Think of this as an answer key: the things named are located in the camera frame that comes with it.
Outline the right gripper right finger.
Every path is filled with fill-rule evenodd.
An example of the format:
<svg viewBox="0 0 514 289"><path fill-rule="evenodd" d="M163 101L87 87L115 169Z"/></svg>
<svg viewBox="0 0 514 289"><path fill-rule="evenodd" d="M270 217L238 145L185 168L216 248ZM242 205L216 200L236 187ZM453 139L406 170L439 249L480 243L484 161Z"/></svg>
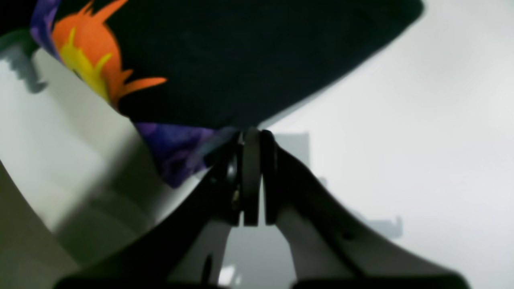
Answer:
<svg viewBox="0 0 514 289"><path fill-rule="evenodd" d="M273 134L260 134L265 221L288 242L294 289L468 289L466 280L353 216Z"/></svg>

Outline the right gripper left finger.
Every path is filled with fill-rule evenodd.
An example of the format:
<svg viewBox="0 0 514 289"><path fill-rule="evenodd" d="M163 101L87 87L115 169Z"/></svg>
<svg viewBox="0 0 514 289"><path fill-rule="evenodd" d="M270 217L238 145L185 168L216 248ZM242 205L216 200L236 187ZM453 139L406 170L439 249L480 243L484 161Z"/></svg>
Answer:
<svg viewBox="0 0 514 289"><path fill-rule="evenodd" d="M259 223L260 132L250 128L186 199L123 250L64 277L57 289L216 289L226 241L244 215Z"/></svg>

